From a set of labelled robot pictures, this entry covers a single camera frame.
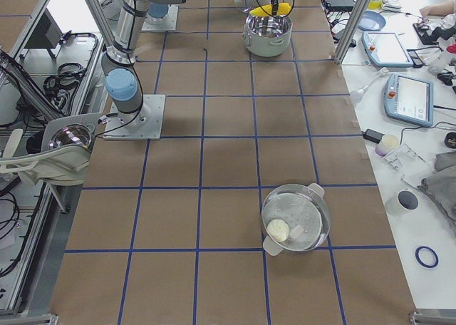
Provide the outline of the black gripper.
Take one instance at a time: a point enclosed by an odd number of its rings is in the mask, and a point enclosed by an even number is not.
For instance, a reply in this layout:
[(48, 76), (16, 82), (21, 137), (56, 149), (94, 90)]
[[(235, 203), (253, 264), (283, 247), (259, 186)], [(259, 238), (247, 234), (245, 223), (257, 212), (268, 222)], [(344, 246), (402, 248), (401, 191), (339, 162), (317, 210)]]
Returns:
[(271, 2), (271, 14), (277, 14), (279, 10), (279, 0), (270, 0)]

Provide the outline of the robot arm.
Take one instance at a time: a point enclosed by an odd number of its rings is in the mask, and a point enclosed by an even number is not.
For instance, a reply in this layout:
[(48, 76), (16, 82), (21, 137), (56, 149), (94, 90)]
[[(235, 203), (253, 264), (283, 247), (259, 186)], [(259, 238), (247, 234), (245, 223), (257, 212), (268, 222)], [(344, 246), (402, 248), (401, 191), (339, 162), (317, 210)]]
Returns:
[[(106, 140), (157, 140), (162, 129), (164, 95), (143, 91), (135, 72), (135, 50), (151, 4), (169, 6), (187, 0), (124, 0), (113, 40), (102, 59), (105, 89), (113, 101), (114, 118), (106, 123), (101, 136)], [(288, 3), (270, 0), (254, 10), (258, 16), (285, 16)]]

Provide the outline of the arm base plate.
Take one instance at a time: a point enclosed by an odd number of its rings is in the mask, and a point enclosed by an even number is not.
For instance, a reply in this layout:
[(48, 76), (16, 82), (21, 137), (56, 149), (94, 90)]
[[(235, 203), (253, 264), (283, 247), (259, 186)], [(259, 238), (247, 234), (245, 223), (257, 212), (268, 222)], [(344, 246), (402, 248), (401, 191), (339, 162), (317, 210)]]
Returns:
[(175, 4), (151, 3), (147, 11), (146, 19), (142, 25), (142, 31), (175, 31), (177, 27), (178, 11), (179, 7)]
[(125, 114), (118, 110), (115, 101), (107, 119), (103, 138), (105, 140), (159, 140), (165, 111), (165, 95), (145, 94), (139, 114)]

